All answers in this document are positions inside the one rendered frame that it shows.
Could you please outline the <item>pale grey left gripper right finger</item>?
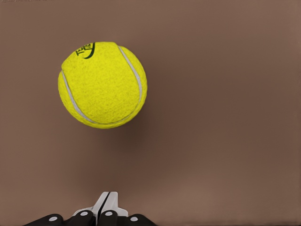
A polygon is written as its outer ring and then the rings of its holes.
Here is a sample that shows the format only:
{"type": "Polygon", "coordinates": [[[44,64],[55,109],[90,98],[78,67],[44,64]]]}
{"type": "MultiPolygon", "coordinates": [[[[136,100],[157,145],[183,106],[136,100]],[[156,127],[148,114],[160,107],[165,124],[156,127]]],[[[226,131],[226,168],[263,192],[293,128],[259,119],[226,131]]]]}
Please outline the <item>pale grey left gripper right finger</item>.
{"type": "Polygon", "coordinates": [[[118,217],[128,217],[128,211],[118,206],[118,193],[103,192],[96,202],[96,226],[116,226],[118,217]]]}

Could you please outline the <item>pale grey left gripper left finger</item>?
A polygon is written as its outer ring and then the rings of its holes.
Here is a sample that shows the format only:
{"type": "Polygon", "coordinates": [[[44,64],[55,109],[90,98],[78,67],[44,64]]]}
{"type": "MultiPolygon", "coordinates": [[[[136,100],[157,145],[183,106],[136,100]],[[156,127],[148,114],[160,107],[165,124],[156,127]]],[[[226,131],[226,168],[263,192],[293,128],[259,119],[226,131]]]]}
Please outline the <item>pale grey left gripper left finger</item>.
{"type": "Polygon", "coordinates": [[[94,206],[77,210],[69,219],[64,220],[64,226],[96,226],[109,198],[110,192],[103,192],[94,206]]]}

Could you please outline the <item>yellow tennis ball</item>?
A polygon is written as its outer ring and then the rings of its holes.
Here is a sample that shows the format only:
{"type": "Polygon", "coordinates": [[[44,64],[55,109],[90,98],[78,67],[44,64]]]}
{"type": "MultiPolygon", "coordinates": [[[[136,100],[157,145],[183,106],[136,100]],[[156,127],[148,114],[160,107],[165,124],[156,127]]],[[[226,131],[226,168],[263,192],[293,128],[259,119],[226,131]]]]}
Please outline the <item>yellow tennis ball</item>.
{"type": "Polygon", "coordinates": [[[147,78],[137,56],[115,42],[92,42],[62,63],[58,90],[81,123],[111,129],[132,120],[147,97],[147,78]]]}

